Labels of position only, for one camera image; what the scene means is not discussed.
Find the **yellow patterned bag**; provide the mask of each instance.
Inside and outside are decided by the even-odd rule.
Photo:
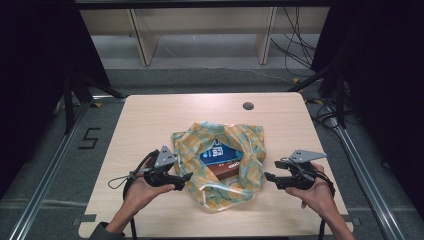
[[[251,200],[265,179],[262,162],[266,156],[261,126],[195,123],[187,132],[172,134],[177,174],[193,172],[186,186],[203,206],[218,211]],[[239,174],[222,181],[200,160],[215,140],[243,153]]]

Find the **wooden table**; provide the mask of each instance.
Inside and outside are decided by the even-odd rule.
[[[253,110],[243,103],[254,104]],[[113,190],[109,180],[127,175],[154,149],[163,144],[173,150],[171,134],[186,131],[193,123],[254,124],[264,128],[267,157],[264,169],[278,176],[274,161],[295,149],[323,152],[303,99],[298,93],[227,93],[138,95],[126,100],[112,141],[87,206],[95,222],[81,223],[79,234],[87,238],[100,221],[110,221],[122,203],[122,187]],[[334,181],[326,159],[316,160]],[[347,214],[339,191],[336,204]],[[173,191],[153,200],[135,217],[139,237],[248,237],[317,235],[320,218],[301,209],[301,200],[266,182],[250,202],[223,212],[211,212],[191,193]],[[125,234],[131,236],[130,227]]]

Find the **transparent plastic bag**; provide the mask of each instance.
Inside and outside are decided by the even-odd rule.
[[[171,138],[178,156],[175,170],[180,176],[193,172],[186,186],[201,205],[225,210],[250,201],[261,189],[265,181],[262,162],[266,157],[261,126],[202,122]],[[220,181],[200,160],[200,154],[211,149],[215,140],[243,153],[238,175]]]

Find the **sleeve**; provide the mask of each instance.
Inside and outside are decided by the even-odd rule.
[[[93,233],[91,234],[89,240],[125,240],[125,234],[114,234],[111,232],[108,232],[106,230],[106,227],[109,223],[106,222],[100,222],[96,229],[94,229]]]

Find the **floor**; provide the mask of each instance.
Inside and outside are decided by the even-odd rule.
[[[273,39],[284,49],[289,46],[289,40],[283,35],[273,36]],[[319,35],[305,35],[303,39],[314,46]],[[313,74],[304,65],[286,57],[274,44],[270,45],[267,64],[259,65],[254,37],[250,35],[162,36],[153,61],[148,67],[141,66],[135,40],[131,36],[97,36],[93,37],[93,41],[112,86],[128,94],[285,91],[293,84],[294,79],[302,80]],[[290,46],[290,52],[300,56],[302,60],[310,61],[309,56],[305,57],[299,45],[291,44]],[[217,87],[214,81],[210,84],[215,84],[215,88],[209,85],[187,88],[190,84],[196,85],[196,82],[200,80],[211,81],[208,75],[212,72],[220,78],[217,82],[222,86]],[[233,88],[234,86],[225,85],[229,81],[227,77],[239,78],[244,82],[255,81],[257,85]],[[137,82],[136,79],[139,78],[146,81]],[[176,83],[176,86],[185,81],[187,84],[184,85],[185,87],[178,88],[162,84],[160,79],[163,78],[169,78]],[[319,84],[318,81],[305,89],[305,92],[316,93]],[[96,90],[93,92],[94,95],[104,95]],[[84,107],[75,102],[76,110]],[[21,226],[22,223],[28,227],[23,228],[26,231],[23,236],[27,239],[79,238],[79,222],[83,220],[85,206],[123,104],[122,101],[104,100],[101,107],[86,106],[87,109],[81,117],[79,127],[73,133],[73,139],[67,146],[69,150],[65,151],[64,156],[58,156],[57,149],[62,146],[65,126],[63,106],[59,104],[58,111],[48,128],[49,131],[46,131],[37,151],[33,153],[33,160],[23,166],[21,173],[1,201],[0,239],[7,239],[12,231],[16,230],[14,226]],[[307,107],[312,116],[327,111],[325,106],[319,103],[308,104]],[[84,138],[86,130],[93,127],[102,129],[95,136],[99,141],[95,149],[84,152],[79,149],[84,144],[81,139]],[[375,148],[366,129],[360,125],[360,119],[354,115],[347,118],[348,137],[354,143],[358,153],[358,155],[353,154],[353,158],[360,160],[366,166],[366,172],[371,176],[368,183],[375,184],[378,190],[377,197],[382,199],[398,224],[396,229],[401,234],[397,237],[393,237],[396,234],[388,232],[390,227],[380,222],[381,215],[373,205],[373,196],[367,196],[366,186],[364,187],[364,183],[361,183],[358,173],[352,170],[355,166],[352,166],[352,159],[348,159],[349,154],[346,154],[345,148],[342,147],[344,144],[338,138],[340,135],[319,123],[316,123],[316,130],[329,156],[330,165],[340,187],[339,191],[354,220],[354,234],[357,239],[424,239],[422,219],[403,193],[390,169],[382,166],[384,159]],[[53,171],[52,181],[47,184],[44,195],[39,196],[40,209],[32,219],[22,219],[27,204],[36,200],[34,200],[34,193],[39,191],[39,184],[43,181],[46,171],[51,169],[55,159],[62,162],[57,165],[56,172]]]

